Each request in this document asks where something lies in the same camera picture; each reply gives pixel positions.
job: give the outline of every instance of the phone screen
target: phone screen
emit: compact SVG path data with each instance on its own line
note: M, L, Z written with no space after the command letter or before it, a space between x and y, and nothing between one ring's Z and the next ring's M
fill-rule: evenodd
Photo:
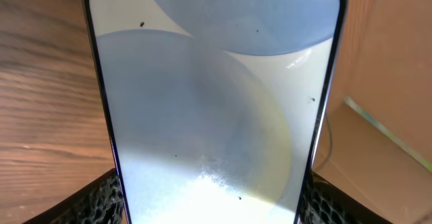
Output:
M341 0L85 2L129 222L293 223Z

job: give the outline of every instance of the thin wire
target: thin wire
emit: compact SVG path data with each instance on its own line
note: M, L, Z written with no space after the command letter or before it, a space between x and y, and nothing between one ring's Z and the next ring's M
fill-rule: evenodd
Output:
M324 113L324 116L325 116L325 120L327 121L327 128L329 129L329 139L330 139L329 154L327 155L327 157L325 157L325 160L320 165L318 165L318 167L315 167L313 171L321 170L326 164L328 164L331 155L333 154L333 132L331 130L330 120L329 117L327 116L327 113Z

